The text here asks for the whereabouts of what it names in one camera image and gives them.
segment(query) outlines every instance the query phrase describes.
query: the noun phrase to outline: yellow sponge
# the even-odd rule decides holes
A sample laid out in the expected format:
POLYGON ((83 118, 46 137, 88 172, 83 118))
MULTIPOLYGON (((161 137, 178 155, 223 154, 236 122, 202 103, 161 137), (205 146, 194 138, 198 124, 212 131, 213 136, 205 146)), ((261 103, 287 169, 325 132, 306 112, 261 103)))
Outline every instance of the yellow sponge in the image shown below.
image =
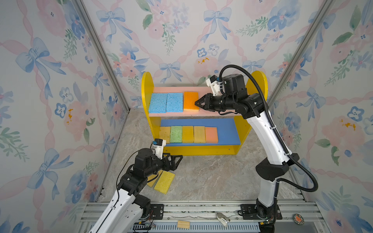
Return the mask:
POLYGON ((194 103, 198 100, 198 92, 184 92, 184 111, 199 111, 194 103))
MULTIPOLYGON (((160 171, 158 172, 158 177, 157 177, 156 179, 152 180, 151 182, 147 183, 147 185, 148 185, 149 187, 153 187, 153 185, 155 184, 155 182, 156 182, 156 181, 159 179, 159 177, 161 176, 162 172, 163 172, 163 170, 160 170, 160 171)), ((153 174, 153 175, 148 176, 148 181, 151 180, 151 179, 153 179, 153 178, 156 177, 156 176, 157 176, 157 174, 155 174, 155 175, 153 174)))
POLYGON ((194 143, 206 143, 206 134, 204 126, 194 127, 194 143))
POLYGON ((168 189, 170 188, 171 182, 174 179, 175 174, 164 171, 162 172, 161 177, 159 177, 159 180, 157 184, 155 185, 154 189, 158 192, 161 192, 163 194, 167 194, 168 189))
POLYGON ((166 140, 166 143, 170 143, 171 126, 159 127, 159 139, 166 140))
POLYGON ((182 142, 183 143, 193 143, 194 142, 193 126, 183 126, 182 142))

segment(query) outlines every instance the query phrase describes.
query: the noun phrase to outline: marble floor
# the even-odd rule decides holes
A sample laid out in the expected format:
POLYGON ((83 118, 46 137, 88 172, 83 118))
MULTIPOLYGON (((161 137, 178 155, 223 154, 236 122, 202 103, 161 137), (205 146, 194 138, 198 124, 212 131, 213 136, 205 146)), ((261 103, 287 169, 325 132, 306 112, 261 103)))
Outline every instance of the marble floor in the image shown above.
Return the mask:
MULTIPOLYGON (((118 173, 128 157, 138 149, 149 148, 152 140, 144 110, 131 109, 98 201, 110 201, 118 173)), ((237 155, 185 156, 178 169, 173 171, 176 176, 166 195, 149 186, 145 186, 140 194, 153 201, 256 199, 260 180, 255 166, 265 157, 264 148, 252 130, 237 155)), ((127 167, 134 163, 134 159, 135 156, 127 167)), ((283 177, 291 180, 289 172, 283 177)), ((298 198, 294 192, 294 187, 282 182, 278 198, 298 198)))

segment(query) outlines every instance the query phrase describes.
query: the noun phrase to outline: wall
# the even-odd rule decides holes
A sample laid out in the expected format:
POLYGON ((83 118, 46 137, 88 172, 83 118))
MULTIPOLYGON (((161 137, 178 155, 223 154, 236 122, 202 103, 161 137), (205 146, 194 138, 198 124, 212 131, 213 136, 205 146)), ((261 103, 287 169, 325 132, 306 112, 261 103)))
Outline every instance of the wall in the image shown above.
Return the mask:
POLYGON ((317 177, 319 190, 307 196, 334 233, 373 232, 372 7, 336 1, 272 109, 284 141, 317 177))
POLYGON ((71 2, 0 5, 0 232, 71 232, 126 113, 71 2))
POLYGON ((127 102, 141 107, 144 71, 156 86, 197 86, 236 64, 265 72, 271 92, 322 0, 83 2, 127 102))

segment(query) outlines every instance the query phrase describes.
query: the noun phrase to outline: blue shelf board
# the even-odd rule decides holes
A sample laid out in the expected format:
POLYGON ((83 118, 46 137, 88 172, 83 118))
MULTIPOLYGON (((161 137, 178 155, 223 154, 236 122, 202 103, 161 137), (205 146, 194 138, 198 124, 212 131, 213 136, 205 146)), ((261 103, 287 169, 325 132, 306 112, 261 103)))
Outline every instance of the blue shelf board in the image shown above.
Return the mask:
POLYGON ((167 147, 241 145, 233 118, 218 119, 162 119, 161 126, 217 127, 218 143, 169 143, 167 147))

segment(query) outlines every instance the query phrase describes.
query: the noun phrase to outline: black bracket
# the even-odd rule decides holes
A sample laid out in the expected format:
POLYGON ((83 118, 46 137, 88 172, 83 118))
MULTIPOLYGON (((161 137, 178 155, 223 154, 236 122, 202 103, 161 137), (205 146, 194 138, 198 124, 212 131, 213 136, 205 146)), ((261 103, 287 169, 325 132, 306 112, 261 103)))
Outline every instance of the black bracket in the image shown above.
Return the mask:
POLYGON ((151 220, 162 220, 163 219, 163 204, 150 204, 151 220))
MULTIPOLYGON (((243 213, 244 220, 262 220, 257 216, 256 204, 241 204, 241 213, 243 213)), ((277 205, 276 219, 281 220, 282 214, 279 206, 277 205)))

